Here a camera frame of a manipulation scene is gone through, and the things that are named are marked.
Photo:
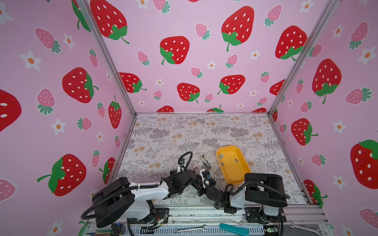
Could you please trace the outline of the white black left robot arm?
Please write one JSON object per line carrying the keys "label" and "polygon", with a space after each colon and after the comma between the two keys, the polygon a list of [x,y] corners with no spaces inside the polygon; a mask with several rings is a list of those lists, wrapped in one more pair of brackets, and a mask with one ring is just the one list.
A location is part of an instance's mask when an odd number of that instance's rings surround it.
{"label": "white black left robot arm", "polygon": [[191,151],[182,154],[178,159],[178,171],[155,183],[131,183],[126,177],[117,179],[94,195],[93,205],[81,214],[81,220],[94,218],[96,226],[103,228],[126,212],[129,218],[147,218],[154,210],[153,200],[177,197],[196,181],[196,173],[188,169],[192,158]]}

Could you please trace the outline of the pink white stapler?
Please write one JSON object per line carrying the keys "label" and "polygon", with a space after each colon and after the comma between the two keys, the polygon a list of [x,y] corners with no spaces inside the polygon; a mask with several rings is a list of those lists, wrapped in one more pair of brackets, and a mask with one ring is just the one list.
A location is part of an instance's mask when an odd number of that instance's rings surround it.
{"label": "pink white stapler", "polygon": [[197,166],[193,166],[193,169],[195,170],[195,172],[197,173],[197,174],[199,174],[199,168],[197,167]]}

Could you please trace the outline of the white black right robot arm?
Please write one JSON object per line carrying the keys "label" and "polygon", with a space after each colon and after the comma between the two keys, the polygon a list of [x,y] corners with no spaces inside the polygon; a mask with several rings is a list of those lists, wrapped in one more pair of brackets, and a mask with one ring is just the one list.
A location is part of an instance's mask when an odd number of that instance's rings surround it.
{"label": "white black right robot arm", "polygon": [[216,182],[210,176],[205,178],[197,174],[196,177],[192,186],[198,196],[205,195],[215,208],[222,208],[225,213],[235,214],[244,208],[249,223],[287,222],[283,208],[287,207],[290,196],[285,193],[283,178],[279,175],[247,173],[237,189],[228,184],[224,190],[216,188]]}

